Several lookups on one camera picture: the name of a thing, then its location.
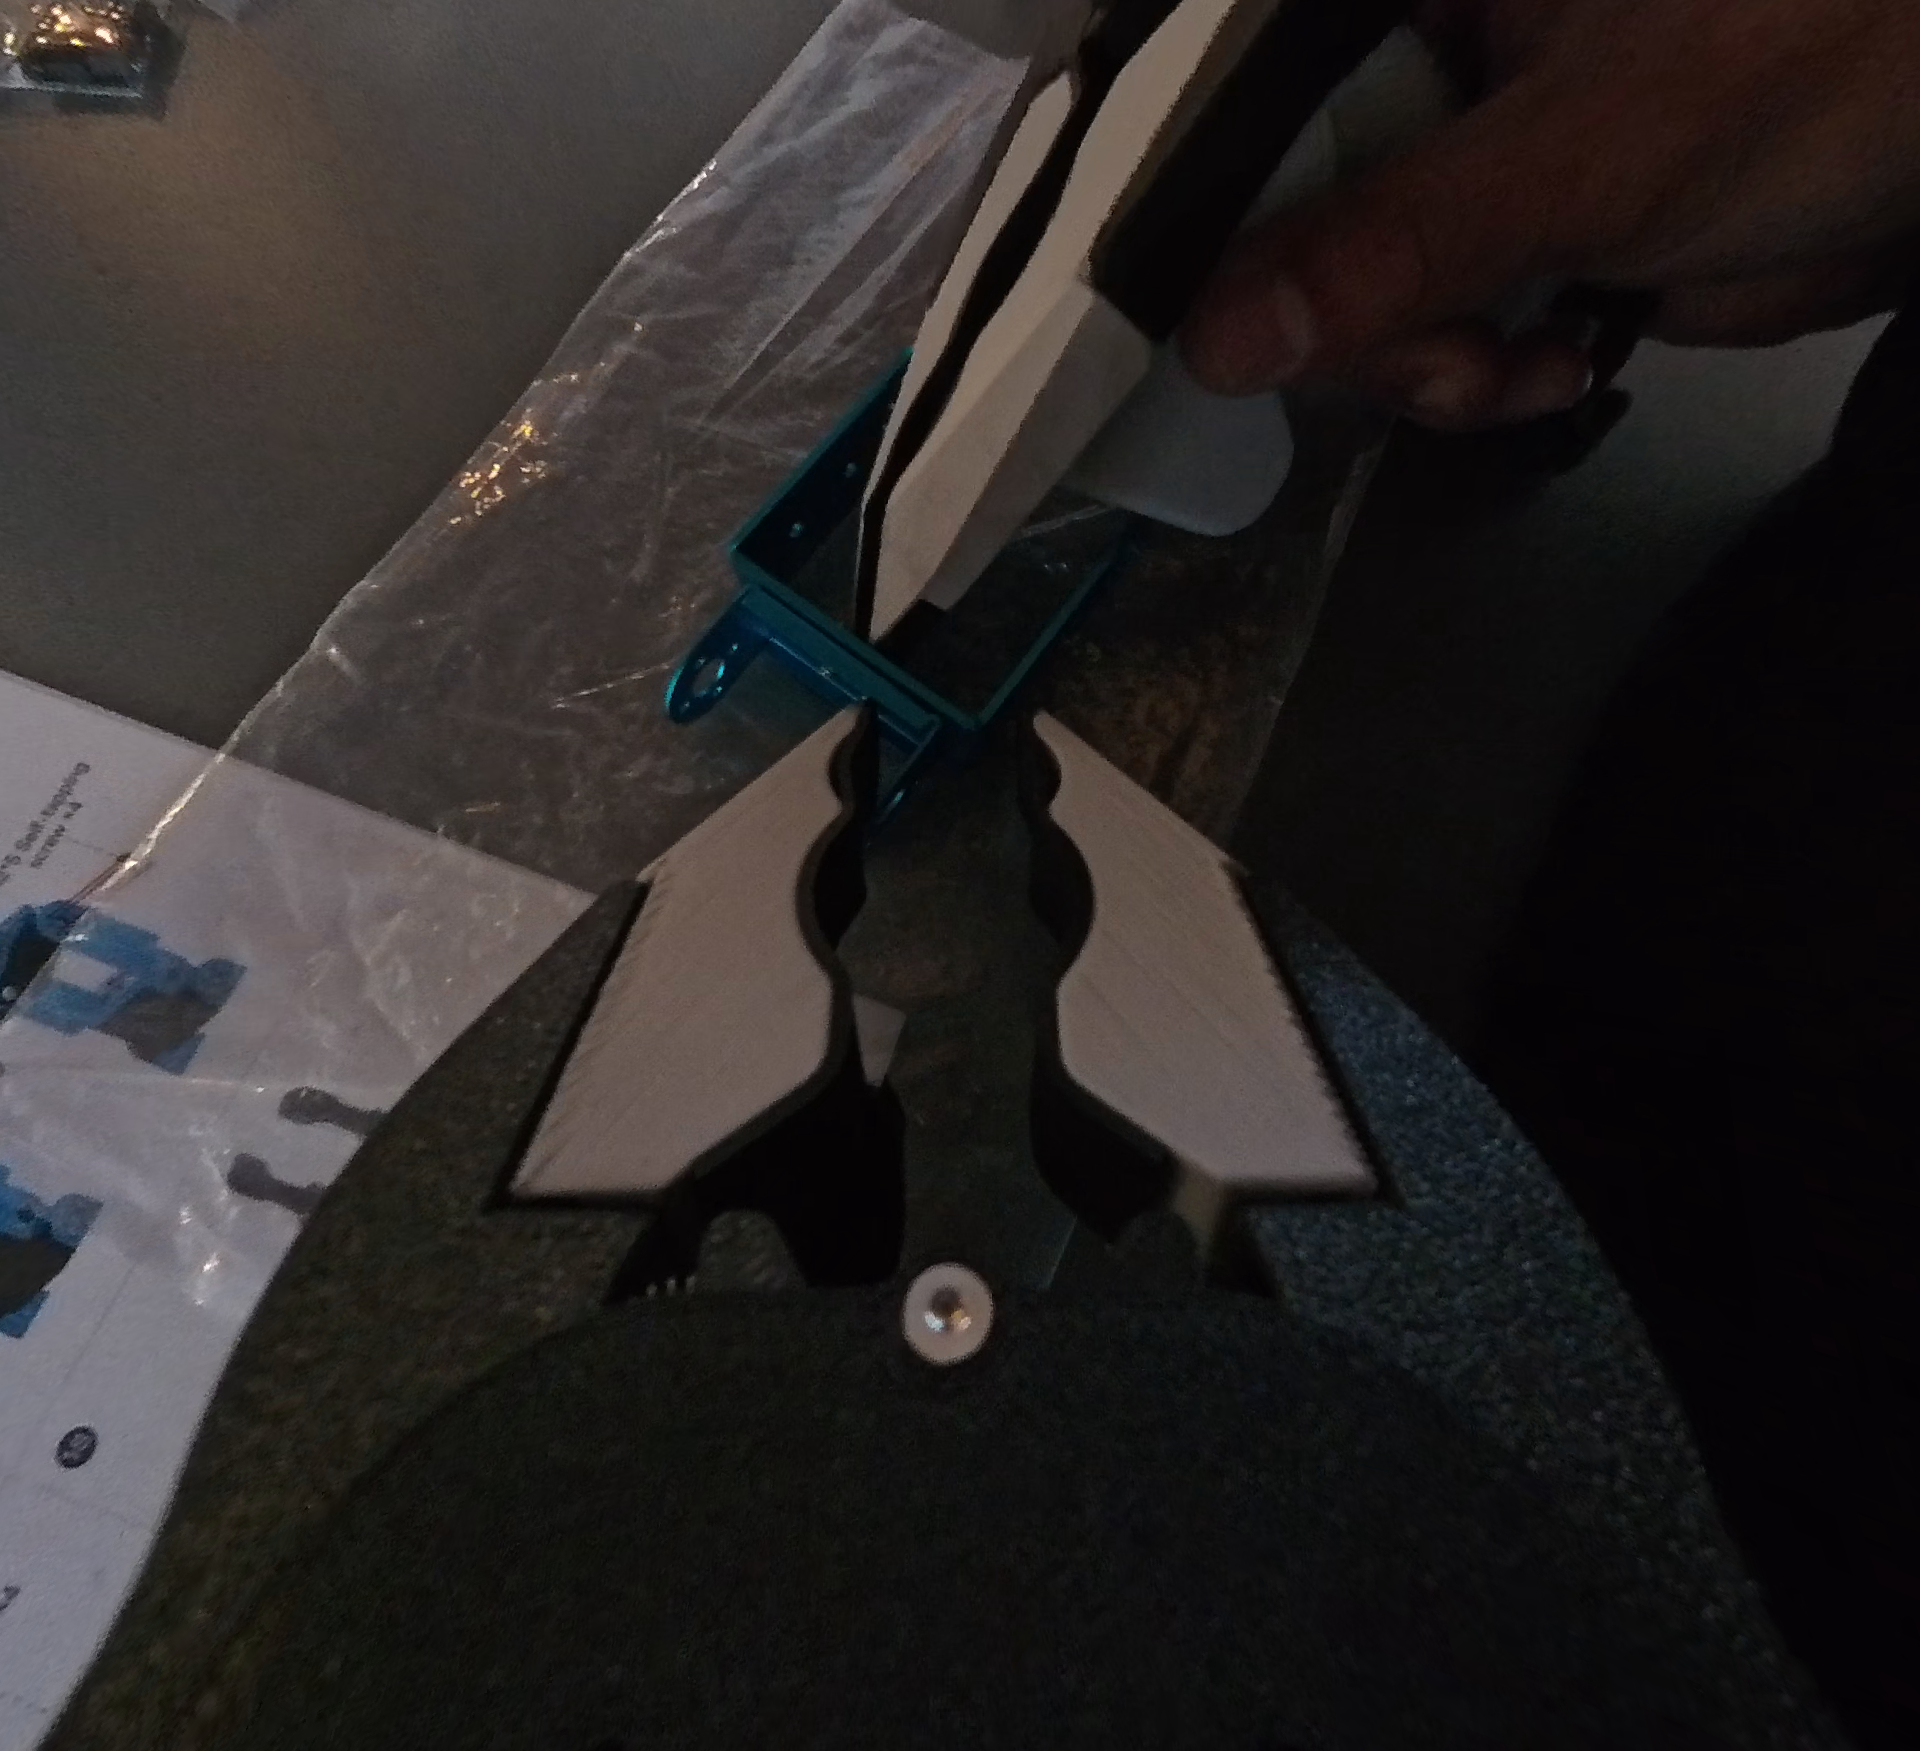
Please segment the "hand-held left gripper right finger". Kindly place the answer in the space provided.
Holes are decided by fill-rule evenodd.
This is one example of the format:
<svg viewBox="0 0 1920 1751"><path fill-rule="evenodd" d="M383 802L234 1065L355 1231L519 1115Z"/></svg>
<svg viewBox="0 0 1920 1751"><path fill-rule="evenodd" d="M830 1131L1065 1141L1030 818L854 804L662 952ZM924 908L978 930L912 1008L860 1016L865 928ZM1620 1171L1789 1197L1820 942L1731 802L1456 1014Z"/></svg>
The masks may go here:
<svg viewBox="0 0 1920 1751"><path fill-rule="evenodd" d="M1238 866L1052 714L1042 816L1088 882L1058 988L1065 1079L1156 1141L1179 1193L1372 1193Z"/></svg>

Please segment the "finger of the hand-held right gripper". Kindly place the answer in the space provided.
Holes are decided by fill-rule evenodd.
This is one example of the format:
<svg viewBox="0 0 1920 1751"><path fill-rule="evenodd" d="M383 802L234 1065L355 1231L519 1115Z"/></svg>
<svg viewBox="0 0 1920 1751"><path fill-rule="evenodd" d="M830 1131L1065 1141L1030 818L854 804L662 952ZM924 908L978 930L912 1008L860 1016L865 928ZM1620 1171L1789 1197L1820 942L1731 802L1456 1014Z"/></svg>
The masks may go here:
<svg viewBox="0 0 1920 1751"><path fill-rule="evenodd" d="M1065 150L1075 90L1059 74L1022 110L916 340L874 474L874 638L918 606L952 610L1036 506L1082 494L1201 536L1252 524L1279 490L1279 402L1199 392L1092 286L1092 244L1236 0L1179 0L1065 152L1065 186L981 332L960 350L968 288L987 282Z"/></svg>
<svg viewBox="0 0 1920 1751"><path fill-rule="evenodd" d="M1120 80L1110 12L1000 134L862 498L854 622L958 604L1120 406L1122 320L1088 282L1122 190L1094 120Z"/></svg>

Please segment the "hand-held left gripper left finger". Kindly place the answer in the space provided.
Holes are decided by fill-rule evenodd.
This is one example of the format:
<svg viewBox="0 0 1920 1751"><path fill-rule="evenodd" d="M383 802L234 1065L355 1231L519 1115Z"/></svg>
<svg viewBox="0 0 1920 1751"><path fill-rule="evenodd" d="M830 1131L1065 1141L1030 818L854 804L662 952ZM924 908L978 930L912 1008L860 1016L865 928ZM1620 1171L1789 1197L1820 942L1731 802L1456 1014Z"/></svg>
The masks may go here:
<svg viewBox="0 0 1920 1751"><path fill-rule="evenodd" d="M837 948L865 900L874 798L874 710L844 708L646 868L514 1199L657 1199L851 1063Z"/></svg>

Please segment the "blue metal servo bracket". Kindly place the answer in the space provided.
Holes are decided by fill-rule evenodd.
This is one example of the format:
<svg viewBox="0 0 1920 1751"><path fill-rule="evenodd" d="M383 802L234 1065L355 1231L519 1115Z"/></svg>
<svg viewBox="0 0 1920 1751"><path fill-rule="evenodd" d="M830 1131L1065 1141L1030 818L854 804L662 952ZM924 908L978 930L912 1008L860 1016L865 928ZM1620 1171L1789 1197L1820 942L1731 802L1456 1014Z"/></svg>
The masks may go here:
<svg viewBox="0 0 1920 1751"><path fill-rule="evenodd" d="M910 362L902 350L725 548L733 596L671 674L664 710L703 718L755 660L844 708L867 704L899 756L878 792L890 818L930 768L972 758L1122 556L1130 520L1044 500L952 610L914 608L867 642L851 628L860 502Z"/></svg>

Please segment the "grey desk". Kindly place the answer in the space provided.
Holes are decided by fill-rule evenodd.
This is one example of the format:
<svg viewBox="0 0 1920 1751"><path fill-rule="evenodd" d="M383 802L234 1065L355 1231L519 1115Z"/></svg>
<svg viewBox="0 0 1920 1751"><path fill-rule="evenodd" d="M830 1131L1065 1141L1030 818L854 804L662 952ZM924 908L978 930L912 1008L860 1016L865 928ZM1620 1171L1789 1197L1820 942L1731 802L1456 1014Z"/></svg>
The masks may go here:
<svg viewBox="0 0 1920 1751"><path fill-rule="evenodd" d="M3 128L3 668L210 742L447 484L619 252L837 0L267 0L155 126ZM1045 0L897 0L1000 54ZM1825 444L1916 238L1849 272L1678 270L1635 412L1538 484L1379 472L1239 822L1259 866L1548 1139L1738 1431L1707 1273L1637 1231L1548 956L1678 800L1614 760L1628 662Z"/></svg>

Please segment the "person's right hand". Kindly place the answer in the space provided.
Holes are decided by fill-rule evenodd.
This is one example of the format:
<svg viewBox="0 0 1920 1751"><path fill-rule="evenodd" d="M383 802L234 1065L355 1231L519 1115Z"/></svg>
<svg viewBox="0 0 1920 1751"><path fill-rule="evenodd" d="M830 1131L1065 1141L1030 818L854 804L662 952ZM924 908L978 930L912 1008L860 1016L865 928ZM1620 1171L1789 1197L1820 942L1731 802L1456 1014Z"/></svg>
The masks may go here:
<svg viewBox="0 0 1920 1751"><path fill-rule="evenodd" d="M1652 336L1766 346L1916 284L1917 0L1432 0L1475 82L1443 130L1258 228L1184 328L1216 394L1350 384L1429 428L1575 404L1524 286L1652 294Z"/></svg>

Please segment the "clear plastic bag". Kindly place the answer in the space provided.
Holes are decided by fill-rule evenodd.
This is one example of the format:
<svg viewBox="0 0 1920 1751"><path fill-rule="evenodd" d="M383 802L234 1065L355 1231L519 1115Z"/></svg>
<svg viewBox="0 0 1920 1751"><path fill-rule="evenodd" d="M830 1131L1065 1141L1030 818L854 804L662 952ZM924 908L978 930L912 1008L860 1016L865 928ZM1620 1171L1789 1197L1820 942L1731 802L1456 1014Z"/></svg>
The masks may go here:
<svg viewBox="0 0 1920 1751"><path fill-rule="evenodd" d="M731 536L921 322L1026 66L839 0L225 754L597 894L817 718L668 678Z"/></svg>

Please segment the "open instruction manual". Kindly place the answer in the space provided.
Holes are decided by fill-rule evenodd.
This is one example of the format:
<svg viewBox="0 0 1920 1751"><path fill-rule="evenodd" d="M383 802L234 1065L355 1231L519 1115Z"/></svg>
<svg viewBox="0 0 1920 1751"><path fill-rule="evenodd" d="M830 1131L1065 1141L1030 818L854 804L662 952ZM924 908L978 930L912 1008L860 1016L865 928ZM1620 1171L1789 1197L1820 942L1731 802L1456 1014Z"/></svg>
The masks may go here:
<svg viewBox="0 0 1920 1751"><path fill-rule="evenodd" d="M585 906L3 676L3 1747L99 1647L326 1187Z"/></svg>

